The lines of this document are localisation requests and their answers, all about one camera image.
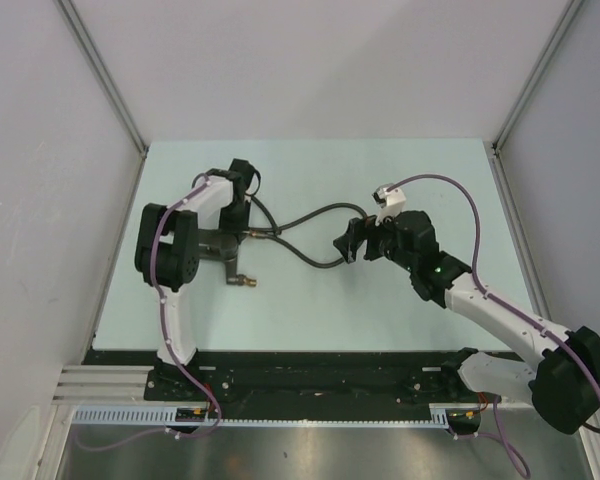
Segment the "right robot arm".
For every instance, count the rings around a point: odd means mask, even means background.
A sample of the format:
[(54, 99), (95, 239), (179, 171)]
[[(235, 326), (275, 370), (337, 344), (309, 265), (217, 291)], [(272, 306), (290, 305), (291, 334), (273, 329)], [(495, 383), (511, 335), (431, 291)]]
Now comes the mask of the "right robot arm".
[(593, 427), (589, 420), (600, 413), (600, 336), (528, 313), (488, 290), (472, 267), (440, 249), (425, 212), (406, 211), (383, 221), (354, 218), (333, 245), (347, 263), (355, 262), (359, 251), (368, 261), (393, 262), (408, 272), (422, 300), (469, 319), (516, 354), (510, 360), (461, 350), (441, 376), (449, 399), (492, 393), (533, 407), (561, 433)]

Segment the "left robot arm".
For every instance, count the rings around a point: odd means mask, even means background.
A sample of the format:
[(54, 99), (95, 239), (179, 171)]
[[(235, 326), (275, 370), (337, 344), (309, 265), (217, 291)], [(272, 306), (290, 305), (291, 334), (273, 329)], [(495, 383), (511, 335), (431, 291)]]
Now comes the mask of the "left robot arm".
[(200, 262), (222, 263), (230, 286), (257, 285), (237, 271), (237, 264), (260, 179), (249, 161), (234, 159), (226, 169), (197, 175), (190, 191), (174, 204), (143, 208), (134, 265), (157, 292), (163, 337), (158, 358), (178, 365), (169, 371), (165, 385), (179, 399), (194, 397), (201, 387), (200, 374), (186, 366), (197, 352), (187, 291)]

